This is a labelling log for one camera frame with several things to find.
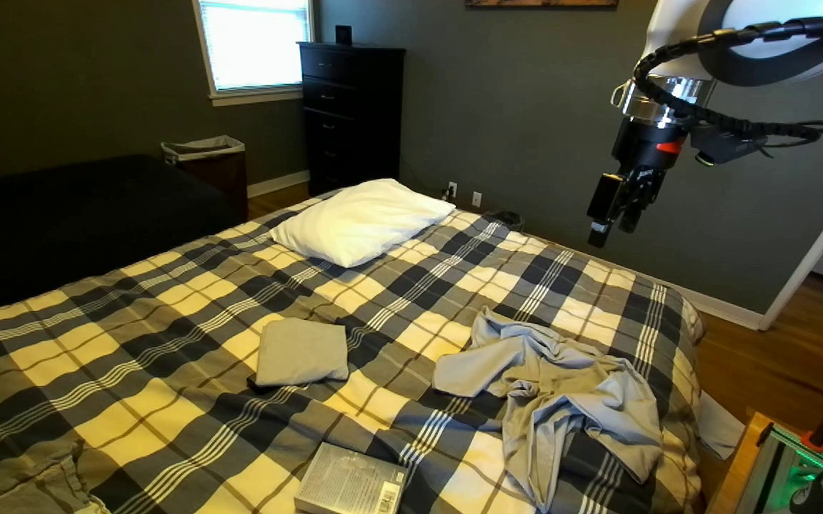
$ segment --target wooden floor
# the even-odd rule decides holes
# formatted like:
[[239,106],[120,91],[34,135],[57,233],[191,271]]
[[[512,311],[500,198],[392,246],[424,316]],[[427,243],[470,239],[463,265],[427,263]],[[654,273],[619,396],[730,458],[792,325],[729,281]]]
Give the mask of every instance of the wooden floor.
[[[251,216],[306,198],[306,186],[254,198]],[[814,428],[823,419],[823,276],[809,276],[767,332],[704,316],[696,369],[702,390],[737,419],[762,410],[787,428]],[[704,460],[704,490],[722,472],[724,463]]]

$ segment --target book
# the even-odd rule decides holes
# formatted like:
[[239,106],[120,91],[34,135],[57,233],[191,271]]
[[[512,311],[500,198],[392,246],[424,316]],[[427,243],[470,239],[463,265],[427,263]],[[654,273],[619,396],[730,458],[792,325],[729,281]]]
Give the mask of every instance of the book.
[[406,468],[322,443],[294,496],[307,514],[394,514]]

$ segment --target checkered bedspread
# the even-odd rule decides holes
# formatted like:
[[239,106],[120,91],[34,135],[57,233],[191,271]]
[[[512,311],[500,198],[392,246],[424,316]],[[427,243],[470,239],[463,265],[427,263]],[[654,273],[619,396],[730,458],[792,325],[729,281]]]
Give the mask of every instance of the checkered bedspread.
[[[403,510],[532,510],[502,475],[502,400],[427,386],[493,308],[629,358],[659,402],[664,453],[649,483],[574,435],[557,496],[582,510],[692,508],[700,319],[670,288],[464,212],[339,271],[267,239],[287,213],[3,306],[0,490],[61,440],[110,510],[294,510],[329,440],[403,463]],[[277,316],[344,325],[347,379],[249,389]]]

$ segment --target picture frame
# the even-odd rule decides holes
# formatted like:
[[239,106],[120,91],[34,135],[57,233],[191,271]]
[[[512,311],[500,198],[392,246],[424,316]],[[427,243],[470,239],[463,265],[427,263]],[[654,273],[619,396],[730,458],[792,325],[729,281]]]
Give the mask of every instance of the picture frame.
[[616,9],[616,0],[464,0],[467,9]]

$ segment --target black dresser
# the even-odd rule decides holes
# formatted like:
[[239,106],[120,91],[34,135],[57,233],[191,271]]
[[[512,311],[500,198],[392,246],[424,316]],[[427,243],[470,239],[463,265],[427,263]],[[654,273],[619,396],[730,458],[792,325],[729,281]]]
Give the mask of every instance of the black dresser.
[[312,195],[397,178],[403,48],[299,44]]

